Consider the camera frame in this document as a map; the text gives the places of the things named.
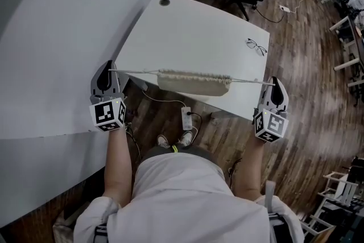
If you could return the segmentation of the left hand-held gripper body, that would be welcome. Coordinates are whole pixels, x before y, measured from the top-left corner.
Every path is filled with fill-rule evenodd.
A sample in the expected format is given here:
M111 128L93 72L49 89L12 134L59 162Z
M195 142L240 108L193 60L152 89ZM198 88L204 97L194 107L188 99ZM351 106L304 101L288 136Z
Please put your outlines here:
M90 100L90 114L98 130L107 132L125 127L126 105L121 97L94 95Z

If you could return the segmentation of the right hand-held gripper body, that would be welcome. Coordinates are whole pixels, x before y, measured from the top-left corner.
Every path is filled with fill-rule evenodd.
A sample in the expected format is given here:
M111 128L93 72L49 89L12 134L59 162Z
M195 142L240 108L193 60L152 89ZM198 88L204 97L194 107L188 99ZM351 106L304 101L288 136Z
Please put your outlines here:
M253 115L255 136L264 142L275 142L284 137L288 127L287 105L281 109L255 108Z

